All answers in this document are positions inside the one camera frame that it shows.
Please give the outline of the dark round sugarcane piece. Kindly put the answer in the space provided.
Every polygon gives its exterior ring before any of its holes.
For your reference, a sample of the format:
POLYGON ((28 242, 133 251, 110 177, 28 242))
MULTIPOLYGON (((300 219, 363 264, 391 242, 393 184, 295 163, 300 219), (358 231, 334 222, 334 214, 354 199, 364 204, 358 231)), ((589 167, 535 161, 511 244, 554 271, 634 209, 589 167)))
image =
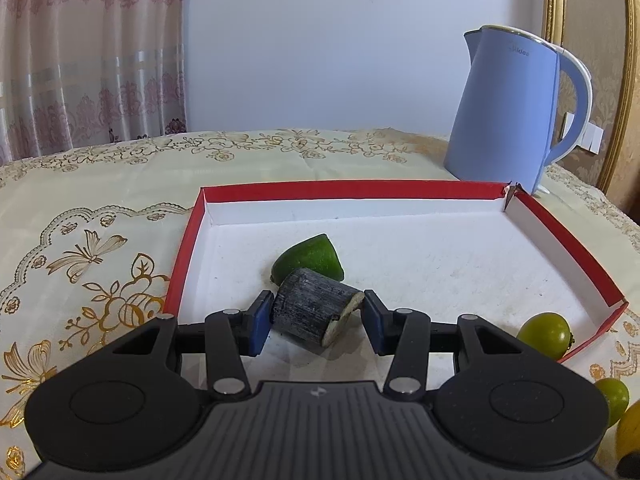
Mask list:
POLYGON ((361 290, 310 269, 297 269, 279 287, 273 326, 306 344, 326 348, 340 336, 363 299, 361 290))

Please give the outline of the yellow pepper-like fruit piece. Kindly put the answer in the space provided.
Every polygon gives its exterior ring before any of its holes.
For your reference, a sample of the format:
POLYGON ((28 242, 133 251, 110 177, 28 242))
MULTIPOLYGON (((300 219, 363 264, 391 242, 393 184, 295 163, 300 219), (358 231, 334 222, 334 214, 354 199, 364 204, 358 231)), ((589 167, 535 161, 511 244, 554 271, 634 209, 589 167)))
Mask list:
POLYGON ((620 418, 616 426, 615 453, 621 460, 640 450, 640 401, 634 402, 620 418))

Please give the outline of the red shallow cardboard tray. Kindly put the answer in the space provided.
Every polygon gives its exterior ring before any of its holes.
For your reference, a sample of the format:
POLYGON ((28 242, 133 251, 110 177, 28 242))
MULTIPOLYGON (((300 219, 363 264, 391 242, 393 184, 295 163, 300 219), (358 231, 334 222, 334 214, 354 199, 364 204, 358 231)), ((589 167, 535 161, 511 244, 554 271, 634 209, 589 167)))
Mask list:
POLYGON ((516 330, 555 312, 582 351, 627 307, 590 251, 517 185, 332 180, 202 188, 165 309, 196 322, 246 308, 270 287, 276 259, 318 234, 333 244, 346 284, 440 322, 474 313, 516 330))

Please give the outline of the cucumber piece in tray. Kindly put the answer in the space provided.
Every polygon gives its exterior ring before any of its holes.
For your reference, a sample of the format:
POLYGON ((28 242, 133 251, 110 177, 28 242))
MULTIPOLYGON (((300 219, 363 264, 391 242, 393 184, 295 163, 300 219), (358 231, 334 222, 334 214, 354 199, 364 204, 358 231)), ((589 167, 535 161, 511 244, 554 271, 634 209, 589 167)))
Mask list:
POLYGON ((309 269, 338 282, 345 277, 337 252, 324 233, 307 238, 282 252, 271 267, 270 280, 281 285, 298 269, 309 269))

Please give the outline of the green tomato in tray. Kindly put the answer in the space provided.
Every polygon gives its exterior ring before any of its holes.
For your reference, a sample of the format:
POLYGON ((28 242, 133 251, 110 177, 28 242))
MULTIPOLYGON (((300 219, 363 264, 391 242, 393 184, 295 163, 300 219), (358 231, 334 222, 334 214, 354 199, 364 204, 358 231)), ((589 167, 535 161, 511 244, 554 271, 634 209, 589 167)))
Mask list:
POLYGON ((570 324, 554 312, 542 312, 527 320, 518 331, 518 340, 553 361, 562 359, 575 342, 570 324))

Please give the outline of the cream embroidered tablecloth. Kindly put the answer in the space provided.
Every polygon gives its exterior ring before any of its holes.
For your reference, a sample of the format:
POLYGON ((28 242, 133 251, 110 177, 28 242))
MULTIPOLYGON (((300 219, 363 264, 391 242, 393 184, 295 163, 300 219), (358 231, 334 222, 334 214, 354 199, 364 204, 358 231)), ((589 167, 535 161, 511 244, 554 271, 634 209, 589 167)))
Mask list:
MULTIPOLYGON (((200 132, 78 148, 1 166, 1 479, 39 463, 23 424, 39 384, 165 307, 200 188, 262 181, 452 179, 444 139, 391 128, 200 132)), ((559 166, 538 195, 623 289, 630 308, 570 360, 639 400, 639 227, 559 166)), ((342 338, 328 352, 269 339, 273 379, 382 379, 387 358, 342 338)), ((259 374, 252 385, 261 377, 259 374)))

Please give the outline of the green tomato on cloth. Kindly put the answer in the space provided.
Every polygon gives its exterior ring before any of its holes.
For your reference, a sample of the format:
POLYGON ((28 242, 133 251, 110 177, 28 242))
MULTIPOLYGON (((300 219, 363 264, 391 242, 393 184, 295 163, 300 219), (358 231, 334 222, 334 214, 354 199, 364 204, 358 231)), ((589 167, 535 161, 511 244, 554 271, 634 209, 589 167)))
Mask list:
POLYGON ((621 380, 613 377, 602 378, 594 385, 603 394, 606 404, 608 404, 608 427, 612 427, 622 418, 628 408, 628 388, 621 380))

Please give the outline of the blue electric kettle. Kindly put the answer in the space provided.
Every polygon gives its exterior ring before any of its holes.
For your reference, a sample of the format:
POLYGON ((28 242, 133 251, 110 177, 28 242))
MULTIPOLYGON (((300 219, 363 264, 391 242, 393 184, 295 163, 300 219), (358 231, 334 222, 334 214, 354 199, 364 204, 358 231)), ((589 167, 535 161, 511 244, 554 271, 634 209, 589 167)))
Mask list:
POLYGON ((544 168, 566 156, 588 126, 590 71, 526 30, 484 25, 464 39, 471 66, 444 166, 460 180, 516 182, 533 194, 544 168), (576 110, 568 133, 553 143, 562 75, 574 86, 576 110))

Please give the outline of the pink floral curtain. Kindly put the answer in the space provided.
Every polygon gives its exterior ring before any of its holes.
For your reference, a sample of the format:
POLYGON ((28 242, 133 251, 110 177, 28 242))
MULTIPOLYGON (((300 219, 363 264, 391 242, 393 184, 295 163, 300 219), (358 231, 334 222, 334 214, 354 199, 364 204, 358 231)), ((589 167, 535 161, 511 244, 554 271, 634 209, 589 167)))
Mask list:
POLYGON ((186 131, 183 0, 1 0, 1 160, 186 131))

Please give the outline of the gold framed headboard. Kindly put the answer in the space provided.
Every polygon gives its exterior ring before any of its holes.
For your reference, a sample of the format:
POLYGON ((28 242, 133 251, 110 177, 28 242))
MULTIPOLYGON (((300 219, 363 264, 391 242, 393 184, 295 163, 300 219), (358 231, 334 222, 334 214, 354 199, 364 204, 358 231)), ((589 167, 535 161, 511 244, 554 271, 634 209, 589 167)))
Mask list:
POLYGON ((592 76, 596 154, 574 148, 559 161, 639 218, 639 0, 542 0, 542 36, 567 48, 592 76))

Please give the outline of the white wall socket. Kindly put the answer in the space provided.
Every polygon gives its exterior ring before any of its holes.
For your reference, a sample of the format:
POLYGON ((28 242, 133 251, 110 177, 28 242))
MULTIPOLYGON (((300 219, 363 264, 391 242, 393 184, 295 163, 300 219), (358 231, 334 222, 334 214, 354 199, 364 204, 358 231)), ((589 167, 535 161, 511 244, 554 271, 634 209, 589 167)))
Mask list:
MULTIPOLYGON (((563 127, 562 127, 562 139, 564 139, 567 133, 570 131, 570 127, 574 122, 574 114, 566 113, 563 119, 563 127)), ((581 148, 582 150, 591 153, 593 155, 597 155, 600 153, 602 138, 603 138, 604 130, 590 122, 586 125, 585 131, 580 135, 575 144, 576 148, 581 148)))

